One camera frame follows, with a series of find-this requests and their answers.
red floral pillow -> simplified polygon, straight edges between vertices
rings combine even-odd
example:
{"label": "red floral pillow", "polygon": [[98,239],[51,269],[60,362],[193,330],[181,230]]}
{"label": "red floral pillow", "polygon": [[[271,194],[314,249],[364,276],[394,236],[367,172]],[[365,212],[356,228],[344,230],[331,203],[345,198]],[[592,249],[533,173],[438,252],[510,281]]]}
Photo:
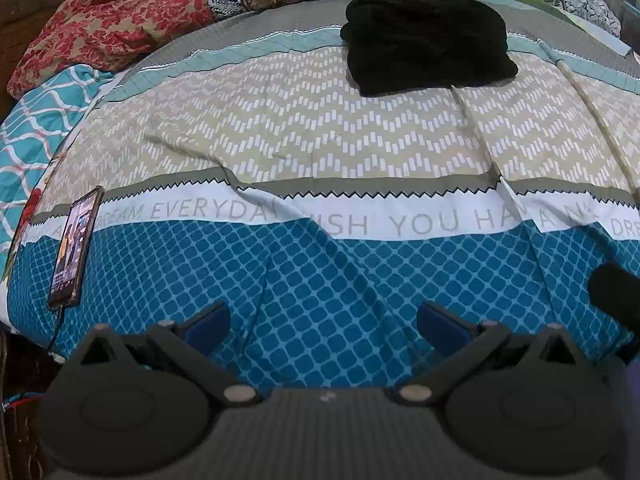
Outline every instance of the red floral pillow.
{"label": "red floral pillow", "polygon": [[213,21],[207,0],[66,0],[22,56],[7,91],[19,99],[75,64],[117,72]]}

phone case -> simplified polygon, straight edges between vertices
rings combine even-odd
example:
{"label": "phone case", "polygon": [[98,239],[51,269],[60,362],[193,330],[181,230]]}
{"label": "phone case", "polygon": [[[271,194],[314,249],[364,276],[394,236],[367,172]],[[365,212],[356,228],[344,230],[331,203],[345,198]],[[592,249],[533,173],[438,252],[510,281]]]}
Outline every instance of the phone case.
{"label": "phone case", "polygon": [[[78,259],[78,273],[76,274],[76,278],[68,294],[65,294],[68,288],[57,291],[56,293],[52,293],[51,292],[52,285],[49,287],[48,306],[50,310],[57,310],[59,308],[66,308],[69,306],[76,306],[78,303],[80,303],[80,292],[82,287],[82,278],[84,277],[84,266],[86,263],[86,256],[89,251],[89,245],[91,244],[91,238],[94,234],[95,219],[98,216],[98,209],[100,209],[102,197],[104,196],[104,188],[102,186],[95,187],[89,193],[87,193],[86,195],[80,197],[78,200],[73,202],[70,209],[71,211],[78,203],[82,202],[83,200],[86,200],[89,196],[91,196],[94,193],[97,193],[97,197],[95,199],[94,207],[92,208],[92,211],[89,215],[89,219],[87,222],[86,237],[82,243],[82,248],[81,248],[81,252]],[[63,232],[66,232],[67,225],[68,225],[68,219],[67,219],[67,224],[65,224],[65,229],[63,230]]]}

metal screw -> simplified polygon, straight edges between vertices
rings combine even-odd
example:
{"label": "metal screw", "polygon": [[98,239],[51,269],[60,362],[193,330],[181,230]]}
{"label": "metal screw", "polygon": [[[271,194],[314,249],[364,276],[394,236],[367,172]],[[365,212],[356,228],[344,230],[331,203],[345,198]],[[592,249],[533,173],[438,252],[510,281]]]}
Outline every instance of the metal screw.
{"label": "metal screw", "polygon": [[408,384],[400,388],[400,396],[409,402],[424,402],[433,395],[431,388],[421,384]]}
{"label": "metal screw", "polygon": [[248,384],[234,384],[226,388],[222,394],[230,402],[248,402],[257,395],[257,392]]}

bed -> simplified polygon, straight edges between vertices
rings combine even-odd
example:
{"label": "bed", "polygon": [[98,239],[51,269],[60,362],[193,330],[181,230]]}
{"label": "bed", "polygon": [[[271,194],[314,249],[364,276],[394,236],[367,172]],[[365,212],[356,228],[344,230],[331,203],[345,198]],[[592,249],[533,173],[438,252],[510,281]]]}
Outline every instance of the bed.
{"label": "bed", "polygon": [[30,60],[56,23],[73,30],[53,19],[18,66],[14,122],[56,85],[77,110],[50,144],[22,139],[37,156],[4,187],[7,325],[46,346],[66,214],[99,184],[62,356],[98,322],[142,332],[220,299],[232,329],[210,357],[262,391],[429,367],[423,301],[521,332],[560,322],[593,360],[630,340],[586,290],[604,261],[640,271],[640,65],[602,0],[481,0],[506,24],[513,81],[381,98],[346,73],[351,0],[197,1],[179,30],[183,14],[152,44],[67,52],[42,84],[51,60]]}

beige zigzag pattern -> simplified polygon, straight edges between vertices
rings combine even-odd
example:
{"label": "beige zigzag pattern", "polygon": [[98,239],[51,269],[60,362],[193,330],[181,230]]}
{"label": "beige zigzag pattern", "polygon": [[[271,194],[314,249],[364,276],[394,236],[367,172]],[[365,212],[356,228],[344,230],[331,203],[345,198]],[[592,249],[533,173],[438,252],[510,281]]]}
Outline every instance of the beige zigzag pattern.
{"label": "beige zigzag pattern", "polygon": [[622,154],[635,187],[640,187],[640,98],[597,79],[575,75]]}
{"label": "beige zigzag pattern", "polygon": [[97,184],[113,189],[220,164],[249,184],[473,175],[494,162],[511,180],[627,188],[580,97],[534,55],[510,54],[519,74],[501,86],[363,98],[345,54],[270,54],[105,104],[89,116],[39,210]]}

